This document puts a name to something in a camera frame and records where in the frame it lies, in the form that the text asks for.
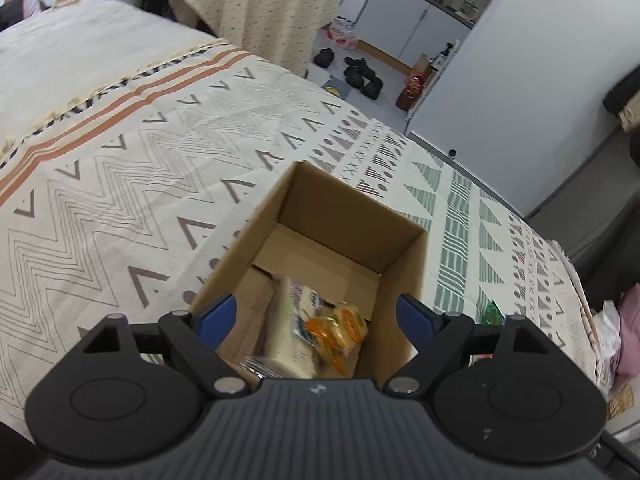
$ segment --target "black shoe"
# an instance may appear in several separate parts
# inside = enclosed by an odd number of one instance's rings
[[[362,74],[363,77],[367,78],[367,79],[373,79],[376,76],[376,73],[369,67],[367,66],[367,60],[362,58],[362,59],[353,59],[353,57],[345,57],[344,61],[347,65],[349,65],[349,67],[357,67],[358,69],[360,69],[360,73]]]
[[[314,63],[322,68],[327,68],[334,60],[334,51],[330,48],[324,48],[314,58]]]
[[[375,77],[371,81],[369,81],[367,85],[360,91],[369,99],[375,100],[379,97],[381,90],[382,79],[380,79],[379,77]]]
[[[362,88],[364,86],[364,79],[357,66],[350,66],[344,71],[344,80],[354,88]]]

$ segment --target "pink garment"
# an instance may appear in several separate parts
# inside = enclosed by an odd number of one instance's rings
[[[618,312],[622,343],[614,390],[622,388],[640,375],[640,284],[636,283],[623,296],[618,304]]]

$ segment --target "brown stripe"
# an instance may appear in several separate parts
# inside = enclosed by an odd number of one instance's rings
[[[204,66],[209,66],[209,65],[215,64],[215,63],[219,62],[223,57],[228,56],[229,54],[232,54],[234,52],[242,52],[242,49],[240,49],[240,48],[232,48],[232,49],[229,49],[229,50],[225,50],[224,52],[220,52],[219,54],[217,54],[215,57],[213,57],[212,59],[210,59],[208,61],[203,61],[202,63],[199,63],[198,65],[195,65],[195,66],[192,66],[192,67],[185,67],[183,69],[178,70],[178,72],[180,72],[180,74],[183,75],[183,74],[191,72],[192,70],[196,70],[196,69],[202,68]],[[30,158],[30,156],[34,152],[42,150],[44,148],[48,148],[52,144],[58,142],[58,140],[63,139],[64,137],[68,136],[69,134],[72,134],[74,131],[78,130],[79,128],[82,128],[82,127],[86,126],[91,121],[93,121],[93,120],[95,120],[97,118],[100,118],[104,114],[107,114],[107,113],[111,112],[112,110],[116,109],[118,106],[120,106],[124,102],[128,101],[129,99],[141,95],[143,91],[145,91],[145,90],[147,90],[149,88],[152,88],[154,86],[158,86],[158,85],[164,84],[164,82],[171,81],[172,79],[174,79],[174,78],[173,77],[170,78],[170,76],[166,76],[166,77],[164,77],[164,78],[162,78],[162,79],[160,79],[158,81],[155,81],[154,83],[149,83],[147,85],[144,85],[144,86],[141,86],[139,88],[136,88],[133,92],[128,92],[128,93],[122,95],[121,97],[117,98],[113,103],[108,105],[106,108],[104,108],[100,112],[98,112],[98,113],[96,113],[96,114],[94,114],[94,115],[92,115],[90,117],[87,117],[86,119],[80,121],[78,124],[76,124],[76,126],[73,126],[69,130],[66,130],[65,132],[62,132],[58,136],[52,137],[49,140],[45,140],[45,141],[43,141],[43,142],[41,142],[39,144],[34,144],[34,145],[28,147],[26,152],[22,156],[22,160],[20,161],[20,163],[17,166],[15,166],[2,179],[0,179],[0,189],[2,189],[2,186],[4,186],[6,184],[7,180],[11,180],[16,173],[19,173],[22,170],[22,167],[25,164],[28,163],[28,159]]]
[[[51,152],[36,155],[34,160],[29,163],[29,165],[24,169],[24,171],[20,174],[20,176],[18,176],[15,179],[15,181],[10,186],[8,186],[7,190],[2,195],[0,195],[0,206],[2,206],[2,204],[4,204],[4,202],[7,201],[7,199],[22,185],[22,183],[25,180],[27,180],[27,178],[31,175],[31,173],[33,173],[33,171],[38,167],[38,165],[41,162],[45,160],[51,160],[52,158],[56,158],[57,156],[60,156],[60,155],[64,155],[65,153],[68,153],[71,150],[76,149],[78,146],[82,146],[88,140],[91,140],[94,137],[100,135],[101,133],[108,130],[115,124],[129,117],[133,112],[139,110],[145,105],[151,104],[153,101],[155,101],[159,97],[181,90],[186,86],[200,79],[203,79],[217,72],[220,72],[221,70],[226,70],[227,68],[235,65],[235,63],[237,63],[241,59],[244,59],[245,57],[248,57],[251,55],[252,54],[249,52],[243,52],[242,54],[239,54],[238,56],[235,56],[234,58],[227,61],[224,65],[209,68],[208,70],[205,70],[204,72],[200,72],[199,74],[196,74],[195,76],[189,79],[185,79],[179,82],[178,84],[175,84],[174,86],[171,86],[165,90],[159,90],[157,92],[153,92],[152,94],[149,94],[147,97],[145,97],[141,101],[137,101],[133,104],[130,104],[127,108],[124,108],[124,110],[121,110],[118,113],[114,114],[109,119],[104,121],[102,124],[100,124],[99,126],[96,126],[93,130],[90,130],[87,133],[85,133],[82,137],[78,137],[77,139],[73,140],[69,144],[66,144],[65,146],[61,146],[60,148],[57,148],[56,150],[53,150]]]

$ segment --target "cardboard box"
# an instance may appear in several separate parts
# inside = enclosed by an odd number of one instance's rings
[[[420,295],[427,241],[418,224],[297,162],[258,206],[192,309],[226,293],[236,296],[236,325],[218,353],[237,365],[253,354],[273,294],[273,282],[252,264],[287,274],[331,303],[360,309],[370,322],[369,335],[351,367],[355,376],[382,384],[412,355],[396,323],[396,299],[403,292]]]

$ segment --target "hanging clothes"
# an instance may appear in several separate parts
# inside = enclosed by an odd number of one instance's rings
[[[193,25],[191,10],[218,36],[297,75],[305,73],[316,31],[337,16],[339,4],[340,0],[172,0],[180,22]]]

